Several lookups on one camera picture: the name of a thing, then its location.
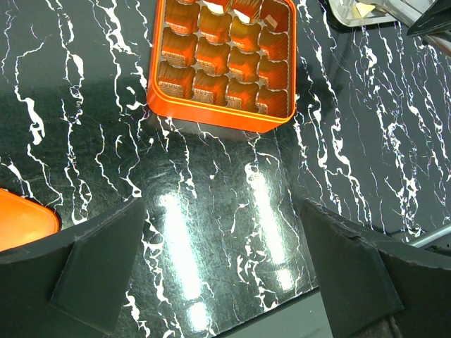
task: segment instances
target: gray floor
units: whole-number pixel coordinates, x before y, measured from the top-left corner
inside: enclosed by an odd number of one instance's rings
[[[319,290],[291,301],[274,312],[226,332],[227,338],[329,338],[332,337]]]

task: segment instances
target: empty compartment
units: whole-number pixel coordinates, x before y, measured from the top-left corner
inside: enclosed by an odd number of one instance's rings
[[[231,0],[208,0],[204,1],[204,3],[215,14],[226,14],[232,5]]]
[[[288,30],[290,10],[277,0],[264,0],[260,17],[272,32],[280,33]]]
[[[212,76],[200,69],[194,78],[194,98],[205,104],[225,106],[227,84],[225,75]]]
[[[197,62],[206,73],[222,75],[228,72],[229,52],[230,46],[228,44],[210,44],[205,37],[201,37],[197,47]]]
[[[259,113],[276,118],[288,116],[288,94],[285,90],[269,90],[263,86],[257,98]]]
[[[200,11],[199,30],[212,44],[223,44],[230,41],[230,24],[232,16],[229,14],[216,15],[202,7]]]
[[[228,67],[238,81],[258,81],[257,66],[260,61],[258,53],[244,54],[237,47],[230,52]]]
[[[241,51],[249,53],[260,50],[258,45],[260,30],[261,26],[259,24],[245,25],[240,19],[233,18],[230,36],[233,43]]]
[[[158,86],[167,95],[179,99],[191,99],[195,73],[193,67],[177,68],[171,66],[166,60],[162,61],[158,69]]]
[[[192,34],[197,32],[199,11],[199,4],[184,5],[177,0],[166,0],[164,21],[176,33]]]
[[[236,79],[231,79],[227,90],[227,101],[229,106],[241,111],[257,113],[258,108],[255,104],[259,86],[257,83],[241,83]]]
[[[286,61],[270,61],[267,56],[263,56],[258,74],[268,89],[286,89],[288,86],[288,63]]]
[[[260,19],[261,0],[232,0],[232,9],[243,23],[256,23]]]
[[[281,61],[288,58],[288,35],[285,33],[274,34],[263,27],[259,44],[269,60]]]
[[[163,31],[161,55],[171,65],[188,67],[196,63],[194,58],[196,44],[197,37],[195,35],[177,35],[169,27],[166,27]]]

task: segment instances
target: marble tabletop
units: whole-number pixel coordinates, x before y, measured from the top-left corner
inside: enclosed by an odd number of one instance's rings
[[[409,241],[450,221],[450,63],[297,0],[297,114],[266,134],[146,107],[155,0],[0,4],[0,187],[77,225],[147,220],[115,337],[209,337],[315,288],[310,198]]]

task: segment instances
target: orange tray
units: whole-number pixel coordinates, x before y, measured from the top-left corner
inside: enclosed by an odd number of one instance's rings
[[[49,209],[0,189],[0,251],[58,232],[59,221]]]
[[[158,115],[267,132],[296,111],[291,0],[159,0],[147,103]]]

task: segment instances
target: marble surface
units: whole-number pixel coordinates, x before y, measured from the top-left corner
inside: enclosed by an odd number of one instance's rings
[[[115,337],[209,337],[316,286],[298,210],[409,241],[450,220],[450,64],[298,0],[297,115],[266,134],[146,107],[154,1],[0,4],[0,187],[77,225],[147,205]]]

